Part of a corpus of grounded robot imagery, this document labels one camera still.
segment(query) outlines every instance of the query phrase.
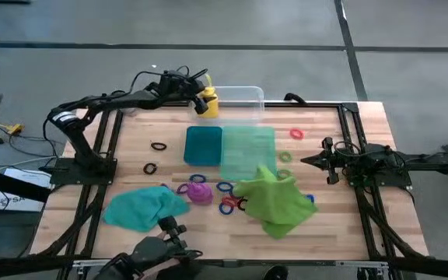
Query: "teal towel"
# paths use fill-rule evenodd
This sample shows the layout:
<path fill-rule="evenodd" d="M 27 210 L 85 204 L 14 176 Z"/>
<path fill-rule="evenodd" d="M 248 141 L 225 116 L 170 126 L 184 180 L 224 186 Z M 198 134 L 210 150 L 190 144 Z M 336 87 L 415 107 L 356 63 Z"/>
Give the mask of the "teal towel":
<path fill-rule="evenodd" d="M 105 210 L 105 223 L 147 232 L 161 218 L 181 215 L 190 210 L 184 199 L 167 187 L 146 187 L 119 194 Z"/>

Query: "teal plastic container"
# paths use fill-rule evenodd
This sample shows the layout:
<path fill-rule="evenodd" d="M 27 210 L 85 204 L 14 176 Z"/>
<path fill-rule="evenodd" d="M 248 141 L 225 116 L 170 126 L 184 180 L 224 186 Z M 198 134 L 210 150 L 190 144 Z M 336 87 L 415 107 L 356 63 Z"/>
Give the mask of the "teal plastic container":
<path fill-rule="evenodd" d="M 221 178 L 253 180 L 259 165 L 265 165 L 273 174 L 278 172 L 274 128 L 254 126 L 222 128 Z"/>

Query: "yellow bottle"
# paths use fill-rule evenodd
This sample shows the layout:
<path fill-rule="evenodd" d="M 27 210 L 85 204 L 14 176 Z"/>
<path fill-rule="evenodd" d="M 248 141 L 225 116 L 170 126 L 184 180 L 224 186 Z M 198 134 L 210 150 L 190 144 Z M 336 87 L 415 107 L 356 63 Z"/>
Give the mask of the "yellow bottle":
<path fill-rule="evenodd" d="M 215 87 L 212 86 L 209 75 L 207 75 L 207 80 L 210 86 L 205 87 L 200 93 L 200 97 L 207 103 L 208 110 L 198 116 L 203 118 L 217 118 L 219 115 L 219 98 L 217 97 L 217 93 L 215 93 Z"/>

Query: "clear plastic container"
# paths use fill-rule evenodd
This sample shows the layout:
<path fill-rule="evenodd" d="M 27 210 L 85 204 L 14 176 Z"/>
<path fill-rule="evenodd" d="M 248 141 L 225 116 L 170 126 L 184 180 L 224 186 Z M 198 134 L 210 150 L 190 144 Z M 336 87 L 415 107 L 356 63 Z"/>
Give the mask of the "clear plastic container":
<path fill-rule="evenodd" d="M 196 125 L 253 126 L 262 121 L 264 92 L 258 86 L 216 86 L 219 98 L 217 118 L 198 117 L 190 103 L 190 114 Z"/>

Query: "red rubber band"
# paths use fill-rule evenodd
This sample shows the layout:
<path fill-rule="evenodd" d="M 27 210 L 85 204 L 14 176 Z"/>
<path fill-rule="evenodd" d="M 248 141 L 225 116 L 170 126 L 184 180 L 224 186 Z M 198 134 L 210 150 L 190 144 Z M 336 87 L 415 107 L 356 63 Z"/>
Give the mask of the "red rubber band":
<path fill-rule="evenodd" d="M 303 139 L 303 131 L 299 130 L 298 128 L 292 128 L 289 130 L 289 135 L 295 139 L 295 140 L 302 140 Z"/>

